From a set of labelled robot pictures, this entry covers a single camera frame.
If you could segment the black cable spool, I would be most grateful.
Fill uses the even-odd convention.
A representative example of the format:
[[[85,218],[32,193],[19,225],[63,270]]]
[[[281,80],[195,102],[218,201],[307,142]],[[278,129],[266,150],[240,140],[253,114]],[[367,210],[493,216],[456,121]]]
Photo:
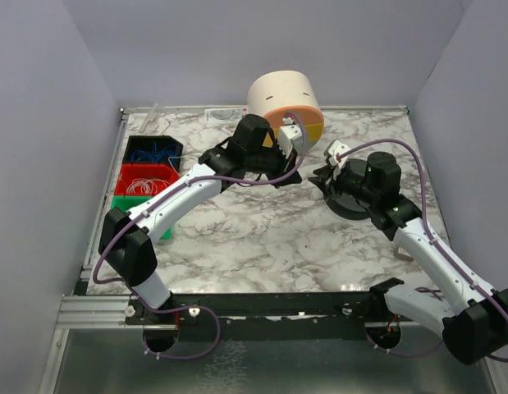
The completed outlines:
[[[369,218],[365,209],[359,206],[350,195],[324,194],[323,198],[329,209],[341,218],[351,221],[362,221]]]

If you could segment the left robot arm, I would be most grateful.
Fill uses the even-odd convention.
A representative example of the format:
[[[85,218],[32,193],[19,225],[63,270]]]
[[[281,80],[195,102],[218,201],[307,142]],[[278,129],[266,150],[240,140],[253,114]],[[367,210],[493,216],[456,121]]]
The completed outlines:
[[[282,121],[274,131],[267,119],[244,116],[233,135],[204,151],[171,186],[132,209],[113,208],[105,215],[99,260],[147,307],[160,309],[172,296],[158,275],[154,246],[173,224],[234,184],[279,188],[301,182],[307,131],[291,112]]]

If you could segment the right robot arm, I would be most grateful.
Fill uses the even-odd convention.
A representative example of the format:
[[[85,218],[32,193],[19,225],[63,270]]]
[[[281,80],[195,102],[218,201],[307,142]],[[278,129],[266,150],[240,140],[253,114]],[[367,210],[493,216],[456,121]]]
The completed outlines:
[[[400,192],[400,178],[401,168],[390,153],[374,152],[360,160],[336,152],[327,153],[325,166],[310,180],[323,192],[329,208],[343,218],[349,213],[340,198],[354,200],[444,296],[439,301],[391,279],[373,288],[391,313],[437,334],[463,364],[488,357],[508,345],[508,289],[495,290],[437,238],[419,207]]]

